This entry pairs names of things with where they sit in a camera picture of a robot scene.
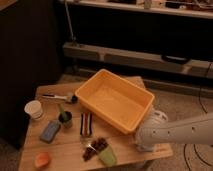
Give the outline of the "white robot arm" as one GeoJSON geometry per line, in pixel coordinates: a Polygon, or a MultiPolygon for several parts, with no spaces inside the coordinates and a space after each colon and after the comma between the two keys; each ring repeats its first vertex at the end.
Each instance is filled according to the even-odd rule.
{"type": "Polygon", "coordinates": [[[154,151],[162,143],[213,145],[213,113],[169,122],[164,112],[152,110],[138,127],[135,141],[139,151],[154,151]]]}

